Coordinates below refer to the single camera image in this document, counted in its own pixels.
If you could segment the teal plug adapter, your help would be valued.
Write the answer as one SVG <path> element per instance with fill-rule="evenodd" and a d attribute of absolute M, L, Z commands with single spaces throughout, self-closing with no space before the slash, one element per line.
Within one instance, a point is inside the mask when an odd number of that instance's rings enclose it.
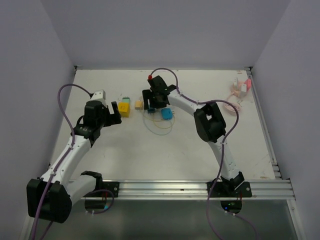
<path fill-rule="evenodd" d="M 152 108 L 152 107 L 150 107 L 148 110 L 147 110 L 147 113 L 148 114 L 153 114 L 153 113 L 155 113 L 155 109 L 154 108 Z"/>

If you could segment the yellow cube power socket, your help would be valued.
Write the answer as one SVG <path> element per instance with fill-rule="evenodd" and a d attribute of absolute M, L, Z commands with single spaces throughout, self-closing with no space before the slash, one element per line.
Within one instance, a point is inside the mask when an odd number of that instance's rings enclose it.
<path fill-rule="evenodd" d="M 123 118 L 128 118 L 131 111 L 130 104 L 128 102 L 119 102 L 118 111 Z"/>

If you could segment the pale yellow plug adapter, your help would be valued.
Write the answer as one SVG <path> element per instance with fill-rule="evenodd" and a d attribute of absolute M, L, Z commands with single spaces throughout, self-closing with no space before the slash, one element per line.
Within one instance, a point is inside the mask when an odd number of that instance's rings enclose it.
<path fill-rule="evenodd" d="M 143 110 L 144 109 L 144 103 L 141 100 L 137 100 L 134 104 L 134 109 L 135 110 Z"/>

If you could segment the green plug adapter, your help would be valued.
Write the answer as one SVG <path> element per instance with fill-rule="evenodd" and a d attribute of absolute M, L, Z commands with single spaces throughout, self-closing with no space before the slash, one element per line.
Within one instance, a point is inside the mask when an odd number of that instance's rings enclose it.
<path fill-rule="evenodd" d="M 123 103 L 130 103 L 131 102 L 131 99 L 129 97 L 123 97 L 122 100 L 121 100 Z"/>

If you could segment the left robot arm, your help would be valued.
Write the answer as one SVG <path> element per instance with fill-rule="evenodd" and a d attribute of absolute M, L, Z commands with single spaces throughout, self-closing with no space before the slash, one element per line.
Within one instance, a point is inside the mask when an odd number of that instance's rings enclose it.
<path fill-rule="evenodd" d="M 86 170 L 70 182 L 76 167 L 101 135 L 102 128 L 121 124 L 115 101 L 113 113 L 100 100 L 90 100 L 84 114 L 71 131 L 69 141 L 58 160 L 37 179 L 26 186 L 28 215 L 56 223 L 64 223 L 72 206 L 86 195 L 99 196 L 106 189 L 98 172 Z"/>

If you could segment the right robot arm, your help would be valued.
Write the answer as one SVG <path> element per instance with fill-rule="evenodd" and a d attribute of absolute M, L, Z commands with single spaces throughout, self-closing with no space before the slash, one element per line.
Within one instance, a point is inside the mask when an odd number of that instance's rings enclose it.
<path fill-rule="evenodd" d="M 227 196 L 235 196 L 245 181 L 227 145 L 227 137 L 239 122 L 239 111 L 235 105 L 221 99 L 192 100 L 180 92 L 177 85 L 167 85 L 159 75 L 149 75 L 147 82 L 150 88 L 142 91 L 144 109 L 162 109 L 171 105 L 193 116 L 198 136 L 209 144 L 219 164 L 218 176 L 222 180 L 223 192 Z M 235 123 L 229 131 L 226 131 L 227 124 L 218 103 L 230 106 L 236 114 Z"/>

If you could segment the blue plug adapter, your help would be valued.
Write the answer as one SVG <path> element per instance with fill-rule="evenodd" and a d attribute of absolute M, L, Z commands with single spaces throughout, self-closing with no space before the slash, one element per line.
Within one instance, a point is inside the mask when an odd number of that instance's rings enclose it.
<path fill-rule="evenodd" d="M 174 114 L 170 108 L 162 108 L 161 111 L 161 117 L 165 121 L 172 120 L 174 117 Z"/>

